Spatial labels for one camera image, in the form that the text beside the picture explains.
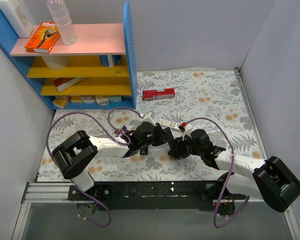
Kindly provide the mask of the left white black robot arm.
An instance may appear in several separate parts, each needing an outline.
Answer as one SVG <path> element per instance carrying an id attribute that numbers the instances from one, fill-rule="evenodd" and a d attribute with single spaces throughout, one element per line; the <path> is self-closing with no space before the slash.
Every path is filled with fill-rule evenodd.
<path id="1" fill-rule="evenodd" d="M 88 173 L 87 166 L 94 157 L 127 158 L 136 155 L 140 149 L 148 146 L 161 146 L 174 140 L 171 130 L 162 128 L 159 123 L 143 122 L 125 137 L 100 138 L 87 135 L 79 130 L 52 151 L 52 157 L 66 180 L 70 180 L 79 188 L 79 194 L 85 200 L 96 196 L 93 177 Z"/>

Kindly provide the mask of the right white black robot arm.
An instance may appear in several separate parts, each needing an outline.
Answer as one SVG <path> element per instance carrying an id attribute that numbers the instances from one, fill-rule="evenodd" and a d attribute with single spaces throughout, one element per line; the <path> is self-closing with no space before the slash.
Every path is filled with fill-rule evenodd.
<path id="1" fill-rule="evenodd" d="M 199 156 L 208 167 L 232 171 L 229 180 L 225 174 L 217 180 L 216 192 L 222 199 L 233 194 L 246 195 L 261 199 L 273 210 L 283 213 L 300 196 L 300 181 L 276 156 L 255 159 L 232 154 L 213 145 L 203 129 L 177 137 L 168 144 L 168 155 L 175 159 Z"/>

